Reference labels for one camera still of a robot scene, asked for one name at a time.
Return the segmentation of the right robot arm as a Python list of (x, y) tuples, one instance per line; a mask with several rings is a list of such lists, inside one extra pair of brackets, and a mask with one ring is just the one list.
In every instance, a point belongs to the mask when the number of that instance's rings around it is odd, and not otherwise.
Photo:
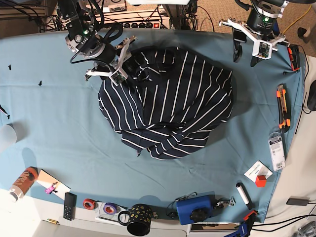
[(110, 26), (105, 36), (99, 35), (105, 17), (95, 0), (59, 0), (57, 6), (68, 30), (67, 47), (74, 53), (70, 63), (94, 62), (94, 67), (86, 71), (85, 79), (107, 77), (116, 86), (127, 80), (128, 73), (123, 69), (123, 63), (131, 57), (128, 49), (136, 37), (112, 45), (111, 42), (123, 33), (123, 25), (117, 22)]

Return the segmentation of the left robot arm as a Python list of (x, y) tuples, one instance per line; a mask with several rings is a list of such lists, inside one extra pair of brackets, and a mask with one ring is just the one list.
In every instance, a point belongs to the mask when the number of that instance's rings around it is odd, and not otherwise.
[(271, 59), (273, 52), (278, 51), (278, 45), (289, 46), (285, 34), (277, 26), (277, 19), (283, 16), (286, 0), (252, 0), (251, 4), (237, 0), (236, 3), (246, 11), (250, 11), (246, 21), (234, 18), (220, 20), (219, 26), (231, 27), (233, 32), (233, 61), (237, 63), (242, 57), (242, 43), (253, 42), (250, 66)]

